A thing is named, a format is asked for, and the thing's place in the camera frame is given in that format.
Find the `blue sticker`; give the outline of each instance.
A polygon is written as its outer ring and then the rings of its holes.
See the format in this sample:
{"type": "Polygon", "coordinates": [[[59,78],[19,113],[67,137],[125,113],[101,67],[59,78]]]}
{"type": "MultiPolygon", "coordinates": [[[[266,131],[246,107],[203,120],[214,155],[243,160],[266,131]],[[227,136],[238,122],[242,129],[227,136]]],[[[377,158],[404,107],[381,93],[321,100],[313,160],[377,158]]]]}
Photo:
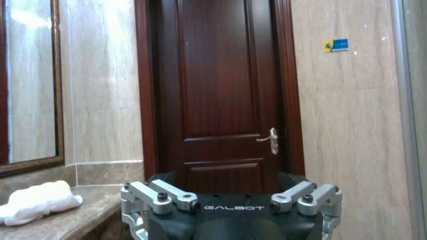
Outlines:
{"type": "Polygon", "coordinates": [[[325,52],[334,53],[349,51],[349,38],[325,41],[325,52]]]}

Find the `yellow label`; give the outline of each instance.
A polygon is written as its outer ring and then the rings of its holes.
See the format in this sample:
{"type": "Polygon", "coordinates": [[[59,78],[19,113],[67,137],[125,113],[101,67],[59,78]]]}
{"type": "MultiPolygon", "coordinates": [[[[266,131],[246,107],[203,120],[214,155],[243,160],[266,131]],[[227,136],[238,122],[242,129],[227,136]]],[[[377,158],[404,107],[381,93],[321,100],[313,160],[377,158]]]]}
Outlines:
{"type": "Polygon", "coordinates": [[[334,40],[325,41],[325,52],[332,53],[334,49],[334,40]]]}

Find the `bolt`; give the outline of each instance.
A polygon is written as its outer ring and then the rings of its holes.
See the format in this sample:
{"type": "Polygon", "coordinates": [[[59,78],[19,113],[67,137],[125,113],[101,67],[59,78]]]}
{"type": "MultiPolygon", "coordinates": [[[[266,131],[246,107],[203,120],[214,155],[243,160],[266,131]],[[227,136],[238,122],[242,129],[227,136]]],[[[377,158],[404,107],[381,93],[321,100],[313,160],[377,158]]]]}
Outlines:
{"type": "Polygon", "coordinates": [[[159,192],[158,194],[158,200],[161,202],[165,202],[169,199],[169,193],[167,192],[159,192]]]}
{"type": "Polygon", "coordinates": [[[190,203],[190,213],[195,214],[197,212],[201,211],[202,204],[198,200],[191,201],[190,203]]]}
{"type": "Polygon", "coordinates": [[[270,203],[270,209],[272,209],[272,211],[273,211],[274,213],[278,213],[278,212],[281,211],[281,204],[277,203],[276,201],[273,201],[273,202],[270,203]]]}
{"type": "Polygon", "coordinates": [[[305,194],[305,196],[302,196],[302,200],[312,204],[314,202],[314,196],[312,194],[305,194]]]}

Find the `door handle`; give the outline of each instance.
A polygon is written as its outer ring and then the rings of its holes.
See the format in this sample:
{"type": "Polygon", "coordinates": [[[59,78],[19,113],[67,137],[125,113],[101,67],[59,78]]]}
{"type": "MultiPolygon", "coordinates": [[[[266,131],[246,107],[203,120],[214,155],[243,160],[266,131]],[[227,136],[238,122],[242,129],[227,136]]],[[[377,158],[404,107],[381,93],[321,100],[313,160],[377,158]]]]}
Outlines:
{"type": "Polygon", "coordinates": [[[278,155],[280,153],[280,135],[276,128],[270,129],[270,136],[262,139],[257,139],[257,142],[266,142],[270,140],[272,153],[278,155]]]}

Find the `white towel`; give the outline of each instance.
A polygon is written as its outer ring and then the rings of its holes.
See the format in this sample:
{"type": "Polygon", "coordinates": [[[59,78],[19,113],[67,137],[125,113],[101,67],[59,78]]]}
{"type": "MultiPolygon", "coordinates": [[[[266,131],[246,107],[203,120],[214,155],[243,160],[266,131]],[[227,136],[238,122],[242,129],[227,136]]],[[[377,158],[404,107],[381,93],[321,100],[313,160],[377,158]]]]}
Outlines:
{"type": "Polygon", "coordinates": [[[74,195],[66,181],[47,182],[17,190],[6,205],[0,206],[0,225],[27,224],[42,219],[51,212],[61,212],[81,206],[83,198],[74,195]]]}

